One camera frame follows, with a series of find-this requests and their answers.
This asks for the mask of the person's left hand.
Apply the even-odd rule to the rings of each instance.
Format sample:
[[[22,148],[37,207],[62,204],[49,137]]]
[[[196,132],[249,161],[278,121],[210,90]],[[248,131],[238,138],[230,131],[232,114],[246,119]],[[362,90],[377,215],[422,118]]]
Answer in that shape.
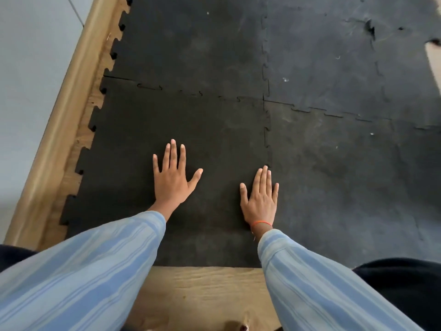
[[[183,203],[192,193],[188,190],[186,177],[186,149],[182,144],[177,147],[177,170],[169,169],[170,143],[166,145],[160,174],[153,175],[156,203],[168,203],[174,208]]]

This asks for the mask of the person's right hand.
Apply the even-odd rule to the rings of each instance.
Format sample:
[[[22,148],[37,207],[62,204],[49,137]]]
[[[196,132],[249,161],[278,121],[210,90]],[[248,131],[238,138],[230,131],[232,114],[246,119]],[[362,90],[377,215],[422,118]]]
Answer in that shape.
[[[273,203],[272,191],[274,184],[272,183],[272,172],[268,168],[268,194],[260,194],[258,191],[259,187],[259,173],[256,172],[254,177],[251,193],[248,194],[248,204],[241,207],[245,222],[250,226],[254,227],[259,224],[265,224],[272,226],[275,214],[277,211],[277,203]]]

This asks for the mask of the person's right forearm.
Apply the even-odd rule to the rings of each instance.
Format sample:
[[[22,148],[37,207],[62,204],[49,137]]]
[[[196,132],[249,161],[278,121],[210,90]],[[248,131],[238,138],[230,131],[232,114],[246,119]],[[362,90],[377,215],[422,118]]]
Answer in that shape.
[[[251,231],[283,331],[423,331],[350,268],[269,225]]]

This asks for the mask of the light wooden edge rail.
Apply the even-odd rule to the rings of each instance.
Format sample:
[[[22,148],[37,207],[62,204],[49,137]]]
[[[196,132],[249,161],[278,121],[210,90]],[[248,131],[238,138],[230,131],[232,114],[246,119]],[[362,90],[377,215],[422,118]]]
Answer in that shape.
[[[101,105],[97,85],[124,0],[0,0],[0,244],[46,248],[63,239],[65,197]]]

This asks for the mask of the black foam puzzle mat tile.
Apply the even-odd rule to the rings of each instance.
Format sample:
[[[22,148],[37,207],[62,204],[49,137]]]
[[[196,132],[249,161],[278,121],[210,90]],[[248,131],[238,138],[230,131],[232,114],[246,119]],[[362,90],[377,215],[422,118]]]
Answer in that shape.
[[[275,227],[347,267],[441,263],[441,129],[265,102]]]
[[[240,209],[240,183],[251,191],[256,171],[269,165],[271,119],[262,99],[151,89],[105,77],[101,108],[92,111],[90,149],[83,147],[60,223],[65,239],[146,211],[155,200],[152,155],[162,163],[166,144],[186,148],[188,179],[201,180],[173,212],[156,266],[258,268],[257,246]]]
[[[436,0],[264,0],[264,99],[300,111],[441,127],[427,43]]]
[[[104,76],[220,97],[269,95],[264,0],[127,0]]]

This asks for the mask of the person's left forearm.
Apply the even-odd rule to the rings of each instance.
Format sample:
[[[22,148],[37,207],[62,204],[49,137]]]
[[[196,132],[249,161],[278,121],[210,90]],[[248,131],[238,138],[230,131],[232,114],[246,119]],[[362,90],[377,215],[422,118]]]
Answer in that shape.
[[[177,207],[155,202],[0,272],[0,331],[118,331]]]

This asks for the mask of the person's dark trouser leg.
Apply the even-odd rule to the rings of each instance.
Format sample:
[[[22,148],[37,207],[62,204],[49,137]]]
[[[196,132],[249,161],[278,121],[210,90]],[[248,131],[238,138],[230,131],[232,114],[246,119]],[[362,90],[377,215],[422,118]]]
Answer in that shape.
[[[26,248],[0,244],[0,273],[37,253]]]
[[[353,271],[425,331],[441,331],[441,263],[386,258]]]

